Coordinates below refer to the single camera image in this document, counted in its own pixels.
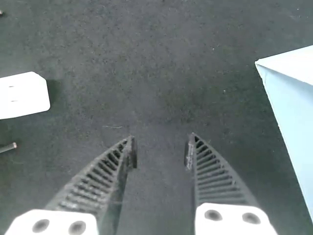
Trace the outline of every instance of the metal pin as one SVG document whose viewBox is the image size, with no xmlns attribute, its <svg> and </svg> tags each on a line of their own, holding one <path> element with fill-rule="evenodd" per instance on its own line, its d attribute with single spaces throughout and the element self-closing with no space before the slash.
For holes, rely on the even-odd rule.
<svg viewBox="0 0 313 235">
<path fill-rule="evenodd" d="M 15 142 L 13 142 L 13 143 L 9 144 L 8 146 L 1 147 L 0 148 L 0 153 L 4 153 L 6 151 L 9 151 L 11 149 L 15 149 L 17 147 L 18 147 L 17 144 Z"/>
</svg>

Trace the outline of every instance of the dark gray carpet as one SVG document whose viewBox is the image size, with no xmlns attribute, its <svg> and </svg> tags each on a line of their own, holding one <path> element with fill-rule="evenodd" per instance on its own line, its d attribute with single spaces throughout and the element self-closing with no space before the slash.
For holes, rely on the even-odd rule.
<svg viewBox="0 0 313 235">
<path fill-rule="evenodd" d="M 48 112 L 0 120 L 0 232 L 91 159 L 138 140 L 119 235 L 189 235 L 184 142 L 238 171 L 281 235 L 312 224 L 254 61 L 313 42 L 309 0 L 1 0 L 0 77 L 48 80 Z"/>
</svg>

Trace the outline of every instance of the white block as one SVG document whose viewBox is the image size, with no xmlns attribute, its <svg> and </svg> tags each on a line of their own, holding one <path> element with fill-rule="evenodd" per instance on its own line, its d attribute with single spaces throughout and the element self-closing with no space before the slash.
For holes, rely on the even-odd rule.
<svg viewBox="0 0 313 235">
<path fill-rule="evenodd" d="M 46 80 L 34 72 L 0 78 L 0 119 L 50 109 Z"/>
</svg>

